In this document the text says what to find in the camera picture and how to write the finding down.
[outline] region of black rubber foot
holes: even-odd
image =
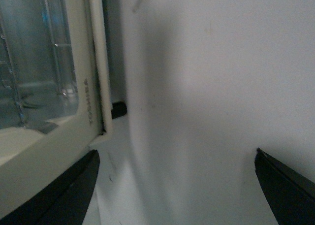
[[[113,103],[112,119],[122,117],[127,114],[127,106],[124,102]]]

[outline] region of white wall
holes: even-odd
[[[102,223],[277,224],[253,162],[315,182],[314,0],[117,1],[129,114],[96,146]]]

